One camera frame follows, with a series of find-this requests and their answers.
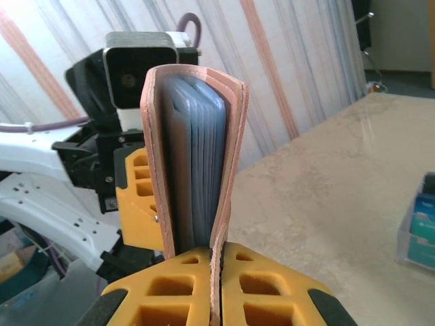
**striped curtain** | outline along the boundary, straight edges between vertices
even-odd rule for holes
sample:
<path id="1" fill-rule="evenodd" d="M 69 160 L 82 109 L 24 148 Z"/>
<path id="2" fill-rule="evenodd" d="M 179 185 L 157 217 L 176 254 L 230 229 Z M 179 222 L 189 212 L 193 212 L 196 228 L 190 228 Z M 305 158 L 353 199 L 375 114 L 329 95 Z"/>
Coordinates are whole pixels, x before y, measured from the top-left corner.
<path id="1" fill-rule="evenodd" d="M 200 64 L 251 88 L 240 168 L 364 95 L 350 0 L 0 0 L 0 122 L 84 115 L 65 70 L 110 31 L 172 31 L 186 12 Z"/>

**tan leather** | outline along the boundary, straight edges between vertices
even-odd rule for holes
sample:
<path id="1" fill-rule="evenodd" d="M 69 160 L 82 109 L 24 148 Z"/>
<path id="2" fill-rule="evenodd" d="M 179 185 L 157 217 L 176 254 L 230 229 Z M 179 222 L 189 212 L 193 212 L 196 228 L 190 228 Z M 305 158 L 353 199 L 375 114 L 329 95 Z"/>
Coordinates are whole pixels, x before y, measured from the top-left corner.
<path id="1" fill-rule="evenodd" d="M 163 65 L 154 67 L 147 73 L 141 97 L 141 112 L 145 146 L 150 166 L 150 177 L 156 199 L 166 259 L 170 259 L 175 255 L 175 242 L 167 183 L 167 168 L 170 167 L 171 163 L 165 160 L 163 148 L 163 137 L 165 136 L 163 122 L 165 116 L 164 110 L 161 109 L 164 101 L 161 81 L 165 75 L 174 73 L 192 75 L 204 80 L 220 94 L 226 104 L 226 138 L 222 184 L 210 239 L 210 248 L 212 248 L 211 324 L 219 325 L 220 256 L 222 246 L 226 241 L 228 224 L 230 222 L 230 197 L 245 127 L 248 88 L 243 82 L 225 73 L 193 65 Z"/>

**beige table surface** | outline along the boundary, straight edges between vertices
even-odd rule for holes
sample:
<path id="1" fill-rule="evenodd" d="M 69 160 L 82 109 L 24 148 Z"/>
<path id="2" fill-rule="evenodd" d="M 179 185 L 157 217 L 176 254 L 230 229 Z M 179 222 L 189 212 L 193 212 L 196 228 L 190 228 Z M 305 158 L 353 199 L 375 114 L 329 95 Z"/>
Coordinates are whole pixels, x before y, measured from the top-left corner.
<path id="1" fill-rule="evenodd" d="M 320 280 L 358 325 L 435 325 L 435 274 L 395 262 L 435 171 L 435 100 L 373 94 L 241 171 L 229 240 Z"/>

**pink stripe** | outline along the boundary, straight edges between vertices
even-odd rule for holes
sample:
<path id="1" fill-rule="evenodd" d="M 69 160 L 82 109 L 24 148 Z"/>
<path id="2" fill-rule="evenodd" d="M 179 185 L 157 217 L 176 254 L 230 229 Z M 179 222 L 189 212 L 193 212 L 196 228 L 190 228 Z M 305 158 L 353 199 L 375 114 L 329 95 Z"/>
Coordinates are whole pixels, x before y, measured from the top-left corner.
<path id="1" fill-rule="evenodd" d="M 284 120 L 285 127 L 292 139 L 299 136 L 299 131 L 294 121 L 292 108 L 287 101 L 283 85 L 279 79 L 277 65 L 273 59 L 271 47 L 267 41 L 266 32 L 264 31 L 263 24 L 254 3 L 254 0 L 241 0 L 240 1 L 245 17 L 251 32 L 252 38 L 256 45 L 258 55 L 266 71 L 266 76 L 272 86 L 273 94 L 278 102 L 278 107 Z"/>
<path id="2" fill-rule="evenodd" d="M 0 6 L 0 34 L 27 66 L 38 84 L 67 119 L 80 116 L 67 93 L 38 57 L 24 34 Z"/>

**hole in panel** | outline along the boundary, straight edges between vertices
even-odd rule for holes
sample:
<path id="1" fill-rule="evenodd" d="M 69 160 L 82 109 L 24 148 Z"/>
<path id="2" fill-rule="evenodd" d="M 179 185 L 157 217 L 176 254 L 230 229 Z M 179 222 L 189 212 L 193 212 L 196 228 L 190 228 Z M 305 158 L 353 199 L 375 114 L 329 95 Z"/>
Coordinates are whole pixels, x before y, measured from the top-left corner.
<path id="1" fill-rule="evenodd" d="M 245 260 L 245 261 L 252 261 L 252 258 L 245 253 L 237 253 L 236 255 L 237 260 Z"/>
<path id="2" fill-rule="evenodd" d="M 136 179 L 149 179 L 150 170 L 148 168 L 141 168 L 140 170 L 135 170 Z"/>
<path id="3" fill-rule="evenodd" d="M 249 326 L 292 326 L 292 309 L 276 309 L 269 307 L 255 306 L 253 304 L 244 304 L 246 323 Z"/>
<path id="4" fill-rule="evenodd" d="M 147 157 L 145 155 L 137 156 L 133 160 L 133 165 L 134 166 L 147 166 L 148 165 Z"/>
<path id="5" fill-rule="evenodd" d="M 138 326 L 185 326 L 188 322 L 189 305 L 142 306 L 141 323 Z"/>
<path id="6" fill-rule="evenodd" d="M 148 295 L 192 295 L 193 278 L 190 276 L 158 277 L 148 289 Z"/>
<path id="7" fill-rule="evenodd" d="M 137 195 L 141 197 L 152 196 L 152 185 L 151 182 L 138 183 L 136 184 Z"/>
<path id="8" fill-rule="evenodd" d="M 187 258 L 186 260 L 182 261 L 182 264 L 197 264 L 199 262 L 197 257 L 191 257 Z"/>
<path id="9" fill-rule="evenodd" d="M 248 294 L 267 294 L 279 295 L 276 288 L 276 280 L 272 277 L 252 276 L 247 274 L 240 275 L 240 287 L 244 293 Z"/>

